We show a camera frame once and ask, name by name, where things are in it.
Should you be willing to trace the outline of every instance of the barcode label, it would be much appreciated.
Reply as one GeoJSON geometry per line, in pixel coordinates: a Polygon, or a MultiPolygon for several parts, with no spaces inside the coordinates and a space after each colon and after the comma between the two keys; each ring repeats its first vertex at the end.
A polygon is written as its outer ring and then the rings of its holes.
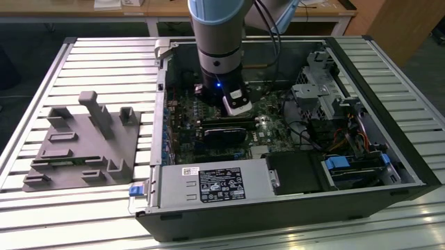
{"type": "Polygon", "coordinates": [[[199,168],[181,168],[183,176],[196,176],[199,172],[199,168]]]}

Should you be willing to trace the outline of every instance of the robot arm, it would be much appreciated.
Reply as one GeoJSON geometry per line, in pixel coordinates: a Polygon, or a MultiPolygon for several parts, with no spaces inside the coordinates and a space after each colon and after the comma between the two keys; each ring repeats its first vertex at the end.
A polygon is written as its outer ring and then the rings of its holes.
{"type": "MultiPolygon", "coordinates": [[[[241,28],[245,24],[267,29],[259,18],[255,0],[188,0],[197,55],[203,76],[201,99],[225,108],[235,116],[251,109],[241,77],[241,28]]],[[[295,13],[299,0],[263,0],[277,31],[283,33],[295,13]]]]}

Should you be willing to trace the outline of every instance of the motherboard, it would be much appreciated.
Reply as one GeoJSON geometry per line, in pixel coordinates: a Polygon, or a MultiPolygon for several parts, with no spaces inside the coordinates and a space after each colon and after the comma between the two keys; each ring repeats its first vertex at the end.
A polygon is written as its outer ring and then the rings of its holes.
{"type": "MultiPolygon", "coordinates": [[[[256,91],[265,87],[263,83],[249,84],[256,91]]],[[[167,108],[175,164],[255,159],[268,152],[297,149],[280,114],[283,95],[283,91],[269,92],[252,103],[248,112],[224,117],[191,89],[172,89],[167,108]]]]}

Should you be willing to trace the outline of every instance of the power supply label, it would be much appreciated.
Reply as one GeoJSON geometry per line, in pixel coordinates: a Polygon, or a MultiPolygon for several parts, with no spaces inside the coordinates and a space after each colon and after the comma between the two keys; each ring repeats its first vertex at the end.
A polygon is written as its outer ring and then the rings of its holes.
{"type": "Polygon", "coordinates": [[[199,194],[203,203],[245,199],[240,168],[199,171],[199,194]]]}

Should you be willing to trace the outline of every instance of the slotted aluminum surface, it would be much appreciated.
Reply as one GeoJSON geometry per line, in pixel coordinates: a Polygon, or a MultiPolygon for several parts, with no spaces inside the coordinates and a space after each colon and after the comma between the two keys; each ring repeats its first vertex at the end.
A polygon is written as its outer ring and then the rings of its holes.
{"type": "MultiPolygon", "coordinates": [[[[442,116],[386,56],[360,37],[336,39],[418,152],[445,182],[442,116]]],[[[394,204],[370,218],[331,222],[180,243],[159,243],[128,212],[128,185],[20,191],[49,123],[49,108],[73,114],[82,90],[94,90],[109,112],[132,106],[142,112],[133,179],[148,177],[156,87],[152,38],[77,39],[61,52],[42,107],[29,121],[0,178],[0,249],[407,249],[443,247],[445,188],[394,204]]],[[[346,78],[346,89],[354,95],[346,78]]]]}

